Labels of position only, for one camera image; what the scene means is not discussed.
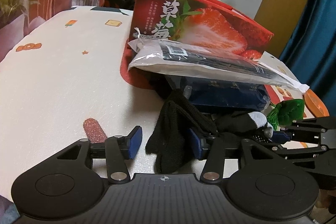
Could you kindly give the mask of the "black knit cloth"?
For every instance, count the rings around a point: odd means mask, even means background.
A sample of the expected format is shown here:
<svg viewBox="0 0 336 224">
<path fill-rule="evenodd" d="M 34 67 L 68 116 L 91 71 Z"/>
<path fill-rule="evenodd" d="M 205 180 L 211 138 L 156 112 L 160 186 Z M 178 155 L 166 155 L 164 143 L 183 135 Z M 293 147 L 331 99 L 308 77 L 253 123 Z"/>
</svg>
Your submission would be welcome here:
<svg viewBox="0 0 336 224">
<path fill-rule="evenodd" d="M 157 173 L 174 173 L 194 159 L 193 132 L 202 136 L 216 135 L 217 128 L 180 90 L 174 90 L 165 99 L 145 147 L 147 154 L 157 155 Z"/>
</svg>

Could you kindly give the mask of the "black and white glove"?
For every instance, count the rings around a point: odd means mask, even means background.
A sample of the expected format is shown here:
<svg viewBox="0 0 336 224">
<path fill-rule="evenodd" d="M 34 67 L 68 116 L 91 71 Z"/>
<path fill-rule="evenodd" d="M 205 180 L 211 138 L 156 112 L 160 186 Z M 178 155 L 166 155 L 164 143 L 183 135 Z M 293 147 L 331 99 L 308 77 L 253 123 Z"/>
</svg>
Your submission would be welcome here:
<svg viewBox="0 0 336 224">
<path fill-rule="evenodd" d="M 220 133 L 233 133 L 239 136 L 253 136 L 261 134 L 267 139 L 273 136 L 273 126 L 266 116 L 259 111 L 238 115 L 217 116 L 214 120 L 217 131 Z"/>
</svg>

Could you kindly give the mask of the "dark blue packaged textile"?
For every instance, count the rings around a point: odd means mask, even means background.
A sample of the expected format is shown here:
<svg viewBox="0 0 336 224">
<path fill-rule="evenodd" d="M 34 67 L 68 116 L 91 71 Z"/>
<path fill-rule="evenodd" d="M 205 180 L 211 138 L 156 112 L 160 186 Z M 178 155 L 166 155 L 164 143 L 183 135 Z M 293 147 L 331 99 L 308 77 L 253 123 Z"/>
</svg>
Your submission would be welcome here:
<svg viewBox="0 0 336 224">
<path fill-rule="evenodd" d="M 262 84 L 169 75 L 166 79 L 173 89 L 180 89 L 190 103 L 202 111 L 209 108 L 263 111 L 270 103 Z"/>
</svg>

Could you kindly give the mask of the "orange plate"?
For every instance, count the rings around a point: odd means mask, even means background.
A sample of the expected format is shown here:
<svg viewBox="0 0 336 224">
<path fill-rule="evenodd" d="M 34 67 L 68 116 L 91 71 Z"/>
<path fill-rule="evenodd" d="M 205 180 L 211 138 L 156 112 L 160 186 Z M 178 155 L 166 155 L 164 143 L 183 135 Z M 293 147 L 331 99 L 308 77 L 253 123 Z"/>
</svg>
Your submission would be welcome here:
<svg viewBox="0 0 336 224">
<path fill-rule="evenodd" d="M 330 115 L 325 104 L 311 89 L 308 89 L 304 94 L 304 100 L 307 108 L 315 117 L 328 117 Z"/>
</svg>

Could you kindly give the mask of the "white patterned tablecloth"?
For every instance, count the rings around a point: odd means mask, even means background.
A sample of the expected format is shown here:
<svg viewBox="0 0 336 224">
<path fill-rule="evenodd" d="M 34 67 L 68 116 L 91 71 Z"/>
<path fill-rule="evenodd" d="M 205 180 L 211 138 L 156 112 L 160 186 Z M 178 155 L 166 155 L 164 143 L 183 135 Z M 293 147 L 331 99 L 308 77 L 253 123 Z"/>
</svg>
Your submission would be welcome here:
<svg viewBox="0 0 336 224">
<path fill-rule="evenodd" d="M 130 11 L 76 7 L 43 23 L 1 62 L 1 195 L 77 140 L 154 131 L 162 100 L 120 73 Z"/>
</svg>

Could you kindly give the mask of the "plastic bag with black garment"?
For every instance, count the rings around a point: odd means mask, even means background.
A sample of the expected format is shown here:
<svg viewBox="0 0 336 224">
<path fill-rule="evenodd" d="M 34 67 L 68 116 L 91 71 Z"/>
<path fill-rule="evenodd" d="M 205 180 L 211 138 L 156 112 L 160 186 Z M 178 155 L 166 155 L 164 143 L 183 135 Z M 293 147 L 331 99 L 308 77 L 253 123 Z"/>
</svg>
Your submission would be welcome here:
<svg viewBox="0 0 336 224">
<path fill-rule="evenodd" d="M 225 50 L 155 39 L 136 32 L 128 42 L 135 56 L 128 68 L 163 75 L 234 81 L 249 84 L 284 86 L 305 93 L 302 84 L 288 67 L 268 52 L 251 60 Z"/>
</svg>

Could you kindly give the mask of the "teal curtain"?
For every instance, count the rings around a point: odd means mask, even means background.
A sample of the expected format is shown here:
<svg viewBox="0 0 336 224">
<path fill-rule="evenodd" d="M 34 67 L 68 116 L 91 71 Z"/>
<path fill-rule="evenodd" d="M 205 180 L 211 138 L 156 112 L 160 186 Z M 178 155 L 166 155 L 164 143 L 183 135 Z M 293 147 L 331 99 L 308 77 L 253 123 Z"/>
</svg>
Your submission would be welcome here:
<svg viewBox="0 0 336 224">
<path fill-rule="evenodd" d="M 280 60 L 335 116 L 335 0 L 307 0 Z"/>
</svg>

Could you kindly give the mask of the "red strawberry cardboard box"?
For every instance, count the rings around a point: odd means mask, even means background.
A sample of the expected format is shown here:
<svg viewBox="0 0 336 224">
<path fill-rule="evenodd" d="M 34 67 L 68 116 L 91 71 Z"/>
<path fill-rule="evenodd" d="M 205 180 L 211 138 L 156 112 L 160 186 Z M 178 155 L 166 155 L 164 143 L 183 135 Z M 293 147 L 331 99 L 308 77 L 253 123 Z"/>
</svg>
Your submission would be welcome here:
<svg viewBox="0 0 336 224">
<path fill-rule="evenodd" d="M 135 0 L 129 39 L 135 29 L 152 38 L 169 39 L 252 59 L 273 33 L 218 0 Z"/>
</svg>

